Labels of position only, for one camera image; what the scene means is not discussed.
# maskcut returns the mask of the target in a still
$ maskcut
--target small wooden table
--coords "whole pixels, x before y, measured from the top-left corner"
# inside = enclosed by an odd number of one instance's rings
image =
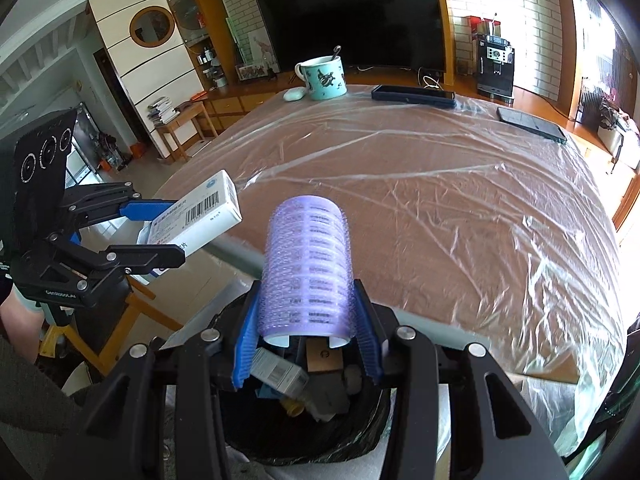
[[[189,155],[187,155],[187,152],[185,151],[184,146],[180,143],[180,141],[178,140],[178,137],[175,135],[175,131],[178,128],[180,128],[180,126],[183,126],[187,122],[191,121],[193,123],[193,126],[196,127],[196,131],[198,132],[198,135],[200,136],[200,138],[202,140],[205,140],[204,134],[202,133],[202,128],[198,124],[198,120],[197,120],[197,116],[200,114],[204,114],[204,117],[206,118],[207,123],[209,123],[209,127],[213,132],[213,136],[217,137],[218,132],[215,126],[213,125],[213,123],[211,122],[211,117],[209,117],[209,114],[207,113],[207,110],[204,107],[204,104],[202,103],[202,101],[194,102],[194,104],[189,106],[189,108],[181,111],[180,114],[173,121],[167,124],[164,124],[163,126],[156,126],[156,130],[162,137],[162,142],[164,142],[164,145],[169,151],[169,156],[174,161],[176,160],[175,153],[174,153],[174,150],[171,149],[171,146],[169,146],[169,141],[167,140],[166,135],[169,134],[171,138],[174,140],[175,145],[178,147],[177,151],[180,153],[180,156],[183,156],[184,160],[189,160]]]

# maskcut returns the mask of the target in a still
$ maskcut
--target round mirror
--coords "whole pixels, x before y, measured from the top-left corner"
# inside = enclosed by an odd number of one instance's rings
[[[162,45],[174,33],[174,17],[164,7],[147,7],[140,10],[131,20],[129,33],[140,46]]]

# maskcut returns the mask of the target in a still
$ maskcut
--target table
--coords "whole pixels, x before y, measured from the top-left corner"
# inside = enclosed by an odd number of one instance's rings
[[[350,84],[316,102],[276,95],[157,197],[179,200],[225,169],[243,216],[228,241],[257,251],[283,200],[333,200],[372,301],[487,338],[506,371],[526,376],[539,420],[570,452],[620,367],[628,326],[615,233],[580,148],[501,123],[484,100],[459,96],[455,110],[439,110],[372,101],[371,90]],[[231,245],[234,264],[244,260]],[[259,274],[257,257],[246,262]],[[568,426],[576,406],[580,421]]]
[[[196,127],[196,131],[198,132],[198,135],[200,136],[200,138],[202,140],[205,140],[204,134],[202,133],[202,128],[200,127],[200,125],[198,124],[198,120],[196,119],[196,117],[200,114],[204,115],[204,117],[207,120],[207,123],[209,123],[209,127],[211,128],[211,131],[214,133],[214,136],[217,137],[218,131],[216,130],[213,123],[211,122],[211,117],[207,113],[207,110],[201,101],[198,101],[193,105],[189,106],[189,108],[181,111],[180,114],[173,121],[170,121],[164,126],[157,127],[158,133],[162,137],[162,142],[164,142],[164,145],[169,151],[169,156],[173,159],[174,162],[176,161],[175,153],[174,153],[174,150],[171,149],[171,146],[169,145],[166,135],[169,134],[171,138],[174,140],[175,145],[177,146],[177,151],[180,153],[180,156],[182,156],[185,161],[189,160],[189,155],[185,151],[184,146],[180,143],[180,140],[178,140],[178,137],[175,135],[175,131],[178,128],[180,128],[180,126],[183,126],[187,122],[191,121],[191,123],[193,123],[193,126]]]

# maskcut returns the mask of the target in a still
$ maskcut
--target espresso machine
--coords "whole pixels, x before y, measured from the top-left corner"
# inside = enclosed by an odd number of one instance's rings
[[[478,93],[512,104],[515,49],[504,38],[489,34],[478,34],[474,43]]]

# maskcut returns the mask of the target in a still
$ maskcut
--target white medicine box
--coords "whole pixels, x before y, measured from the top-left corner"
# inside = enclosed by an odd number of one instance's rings
[[[242,221],[236,186],[225,170],[178,200],[140,233],[138,243],[175,244],[190,256]],[[162,274],[167,269],[155,269]]]

